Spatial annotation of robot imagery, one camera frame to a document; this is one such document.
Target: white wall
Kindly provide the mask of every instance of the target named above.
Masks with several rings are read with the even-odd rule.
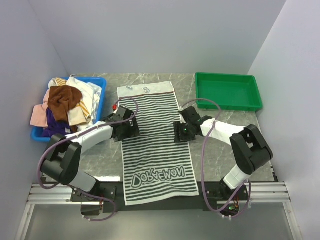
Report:
[[[264,108],[276,174],[306,240],[320,236],[320,1],[287,0],[249,74]]]
[[[247,74],[285,1],[29,0],[72,74]]]
[[[45,145],[30,139],[32,107],[67,74],[26,0],[0,2],[0,239],[17,232]]]

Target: striped towel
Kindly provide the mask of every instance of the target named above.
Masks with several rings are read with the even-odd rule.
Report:
[[[125,204],[198,196],[189,143],[174,142],[173,122],[180,115],[171,82],[119,87],[118,97],[133,97],[139,105],[140,136],[121,143]],[[136,109],[130,99],[119,104]]]
[[[52,78],[52,81],[56,84],[56,86],[65,86],[67,85],[67,80],[60,78],[60,77],[56,77],[56,78]],[[81,108],[83,115],[85,117],[86,120],[91,120],[91,115],[84,103],[84,101],[81,99],[80,102],[75,106],[75,108]]]

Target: white cloth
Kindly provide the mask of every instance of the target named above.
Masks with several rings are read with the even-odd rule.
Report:
[[[80,92],[82,93],[82,100],[84,102],[84,105],[90,113],[91,120],[88,123],[77,125],[78,132],[91,127],[94,124],[93,121],[97,117],[97,110],[100,102],[102,88],[91,82],[85,83],[83,81],[80,81],[73,76],[69,77],[68,81],[66,81],[66,85],[80,90]]]

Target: gray marble surface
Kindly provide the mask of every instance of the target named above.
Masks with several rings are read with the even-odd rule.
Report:
[[[112,113],[112,105],[118,98],[117,87],[139,84],[160,83],[171,81],[175,89],[179,104],[196,97],[195,75],[194,74],[78,74],[78,76],[103,77],[107,80],[104,109],[102,116]],[[217,110],[198,109],[193,105],[200,116],[215,116]],[[258,125],[255,112],[223,110],[219,121],[239,126],[249,124]],[[203,137],[198,136],[196,141],[190,142],[190,151],[193,168],[197,181],[201,180],[201,148]],[[205,180],[219,181],[236,164],[231,146],[210,138],[205,152]],[[123,160],[121,144],[112,140],[97,144],[84,153],[80,161],[80,169],[101,180],[119,181],[123,179]],[[252,181],[273,182],[273,169],[271,164],[258,169],[251,177]]]

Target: brown towel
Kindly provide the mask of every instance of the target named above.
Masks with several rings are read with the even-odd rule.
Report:
[[[72,86],[52,86],[48,99],[54,119],[68,123],[68,111],[73,109],[81,100],[82,93]]]

